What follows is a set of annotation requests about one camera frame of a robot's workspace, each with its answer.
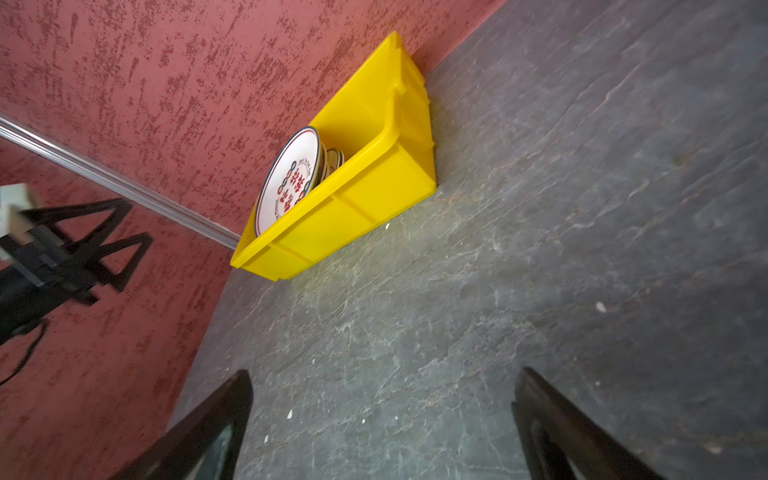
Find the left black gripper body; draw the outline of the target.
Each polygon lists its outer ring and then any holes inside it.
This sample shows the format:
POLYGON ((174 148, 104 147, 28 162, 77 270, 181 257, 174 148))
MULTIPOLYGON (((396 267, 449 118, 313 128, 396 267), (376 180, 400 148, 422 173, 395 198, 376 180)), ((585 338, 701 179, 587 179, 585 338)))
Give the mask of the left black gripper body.
POLYGON ((29 333, 44 317, 68 301, 96 303, 95 276, 77 259, 56 247, 22 245, 10 236, 1 249, 11 265, 1 271, 1 342, 29 333))

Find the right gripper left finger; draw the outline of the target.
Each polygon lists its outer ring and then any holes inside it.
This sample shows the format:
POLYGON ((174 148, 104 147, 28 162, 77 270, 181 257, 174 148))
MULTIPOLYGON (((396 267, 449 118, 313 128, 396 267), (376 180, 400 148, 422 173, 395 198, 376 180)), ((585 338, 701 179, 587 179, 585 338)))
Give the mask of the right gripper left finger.
POLYGON ((253 405, 239 370, 115 479, 232 479, 253 405))

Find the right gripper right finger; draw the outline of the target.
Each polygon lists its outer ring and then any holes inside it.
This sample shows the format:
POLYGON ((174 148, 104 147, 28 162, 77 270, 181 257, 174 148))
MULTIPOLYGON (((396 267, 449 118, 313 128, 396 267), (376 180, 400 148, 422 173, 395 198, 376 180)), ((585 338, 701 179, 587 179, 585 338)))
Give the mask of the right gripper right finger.
POLYGON ((661 477, 530 367, 517 377, 511 411, 533 479, 661 477))

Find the white plate red characters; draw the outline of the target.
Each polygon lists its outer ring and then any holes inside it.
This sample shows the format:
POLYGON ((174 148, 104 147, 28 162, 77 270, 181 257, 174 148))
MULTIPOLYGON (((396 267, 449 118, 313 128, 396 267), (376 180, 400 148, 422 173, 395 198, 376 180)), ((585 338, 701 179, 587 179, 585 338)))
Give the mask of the white plate red characters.
POLYGON ((256 206, 254 230, 266 232, 305 198, 324 170, 325 147, 317 130, 299 130, 280 151, 265 181, 256 206))

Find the small teal patterned plate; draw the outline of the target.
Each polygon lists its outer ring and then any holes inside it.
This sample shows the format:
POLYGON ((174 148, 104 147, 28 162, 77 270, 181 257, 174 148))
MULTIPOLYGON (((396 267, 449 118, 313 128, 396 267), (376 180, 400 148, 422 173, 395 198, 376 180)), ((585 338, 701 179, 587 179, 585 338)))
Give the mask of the small teal patterned plate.
POLYGON ((321 181, 325 181, 330 175, 338 170, 345 162, 344 154, 337 148, 330 148, 325 153, 324 171, 321 181))

